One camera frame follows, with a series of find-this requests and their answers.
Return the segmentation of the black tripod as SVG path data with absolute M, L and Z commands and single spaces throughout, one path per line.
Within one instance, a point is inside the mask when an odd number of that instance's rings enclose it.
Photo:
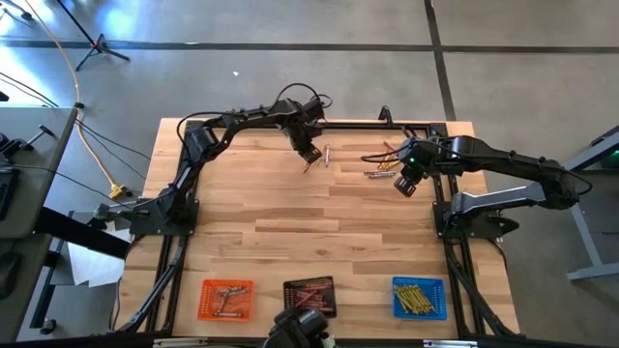
M 55 0 L 57 4 L 62 8 L 64 13 L 70 18 L 73 24 L 77 27 L 79 32 L 84 36 L 84 38 L 89 43 L 89 50 L 83 56 L 83 58 L 79 61 L 79 63 L 75 66 L 74 70 L 79 72 L 84 64 L 92 57 L 100 54 L 107 54 L 116 58 L 119 58 L 123 61 L 130 62 L 131 58 L 124 54 L 121 54 L 117 51 L 112 50 L 106 42 L 105 35 L 100 33 L 99 36 L 94 40 L 88 32 L 84 29 L 84 27 L 79 23 L 79 21 L 75 18 L 75 16 L 71 13 L 71 11 L 67 8 L 67 6 L 63 3 L 62 0 Z

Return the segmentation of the silver metal bracket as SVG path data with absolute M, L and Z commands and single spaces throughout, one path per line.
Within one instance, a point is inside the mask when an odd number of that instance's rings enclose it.
M 152 348 L 202 348 L 208 346 L 208 340 L 203 338 L 171 337 L 155 339 Z
M 479 348 L 476 341 L 424 339 L 424 348 Z

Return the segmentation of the blue slotted plastic basket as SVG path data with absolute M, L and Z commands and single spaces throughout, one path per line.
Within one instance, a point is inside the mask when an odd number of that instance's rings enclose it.
M 433 309 L 426 313 L 414 314 L 403 310 L 394 290 L 398 287 L 419 285 L 433 305 Z M 447 305 L 445 286 L 442 279 L 425 277 L 394 276 L 392 279 L 393 314 L 399 319 L 445 321 L 447 319 Z

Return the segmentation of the black device with green light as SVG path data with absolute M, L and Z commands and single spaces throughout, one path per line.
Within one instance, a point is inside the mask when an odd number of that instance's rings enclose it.
M 611 137 L 615 133 L 619 132 L 619 125 L 615 126 L 611 130 L 606 131 L 602 135 L 595 138 L 590 145 L 592 147 L 603 142 L 607 138 Z M 599 165 L 603 169 L 616 169 L 619 168 L 619 148 L 613 150 L 609 155 L 599 161 Z

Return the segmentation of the white paper sheet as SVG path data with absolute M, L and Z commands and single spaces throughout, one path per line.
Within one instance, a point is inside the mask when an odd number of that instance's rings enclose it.
M 124 272 L 125 261 L 69 243 L 74 284 L 87 282 L 89 287 L 116 283 Z

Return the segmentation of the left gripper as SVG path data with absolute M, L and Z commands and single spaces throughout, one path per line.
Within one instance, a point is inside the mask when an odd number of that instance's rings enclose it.
M 282 113 L 282 133 L 288 138 L 295 151 L 306 151 L 302 154 L 306 163 L 313 163 L 314 160 L 322 157 L 321 151 L 312 144 L 312 139 L 322 132 L 318 125 L 318 120 L 321 118 L 321 108 Z

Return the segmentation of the orange slotted plastic basket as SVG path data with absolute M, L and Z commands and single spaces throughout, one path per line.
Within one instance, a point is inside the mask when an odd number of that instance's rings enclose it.
M 248 287 L 250 291 L 245 294 L 229 296 L 228 301 L 222 312 L 240 312 L 241 318 L 215 317 L 221 296 L 218 290 L 229 287 Z M 252 298 L 254 282 L 252 280 L 241 279 L 205 279 L 202 282 L 201 294 L 199 298 L 197 318 L 202 321 L 223 321 L 223 322 L 247 322 L 251 319 Z

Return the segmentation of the black aluminium table frame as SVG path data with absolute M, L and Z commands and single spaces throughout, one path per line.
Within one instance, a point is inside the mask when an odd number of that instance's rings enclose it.
M 239 132 L 201 171 L 199 214 L 189 240 L 175 301 L 176 336 L 261 337 L 283 307 L 289 280 L 331 276 L 338 314 L 330 323 L 338 338 L 453 338 L 457 324 L 397 319 L 394 276 L 446 279 L 444 248 L 432 205 L 436 185 L 421 182 L 411 197 L 389 179 L 372 180 L 362 156 L 397 147 L 398 129 L 376 121 L 327 128 L 317 148 L 330 145 L 330 165 L 306 163 L 278 130 Z M 205 279 L 254 282 L 247 322 L 197 318 Z

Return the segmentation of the black steel beam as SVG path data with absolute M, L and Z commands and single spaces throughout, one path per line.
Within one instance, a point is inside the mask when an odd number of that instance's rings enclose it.
M 90 250 L 125 259 L 130 243 L 48 208 L 41 208 L 33 232 L 46 234 Z

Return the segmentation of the grey table leg frame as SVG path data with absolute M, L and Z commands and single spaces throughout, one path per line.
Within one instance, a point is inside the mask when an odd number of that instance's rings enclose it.
M 605 158 L 617 148 L 619 148 L 619 132 L 594 147 L 589 145 L 581 154 L 570 159 L 565 164 L 565 167 L 572 171 L 586 169 Z M 619 262 L 605 264 L 602 261 L 580 206 L 576 204 L 570 209 L 570 212 L 575 220 L 576 228 L 585 246 L 591 265 L 566 273 L 568 280 L 574 282 L 603 276 L 619 276 Z

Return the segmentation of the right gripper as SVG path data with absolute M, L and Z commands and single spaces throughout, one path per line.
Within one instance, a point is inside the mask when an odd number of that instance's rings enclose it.
M 400 174 L 394 181 L 395 189 L 404 196 L 416 190 L 416 181 L 421 180 L 438 156 L 438 149 L 420 138 L 409 138 L 402 142 L 397 158 L 402 163 Z

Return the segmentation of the grey desk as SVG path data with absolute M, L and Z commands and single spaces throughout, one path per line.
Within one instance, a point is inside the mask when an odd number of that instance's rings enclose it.
M 15 288 L 0 299 L 0 343 L 17 338 L 38 282 L 51 237 L 34 227 L 71 137 L 76 113 L 69 107 L 0 107 L 0 132 L 10 139 L 33 140 L 31 151 L 12 156 L 20 171 L 8 212 L 0 220 L 0 255 L 18 258 Z

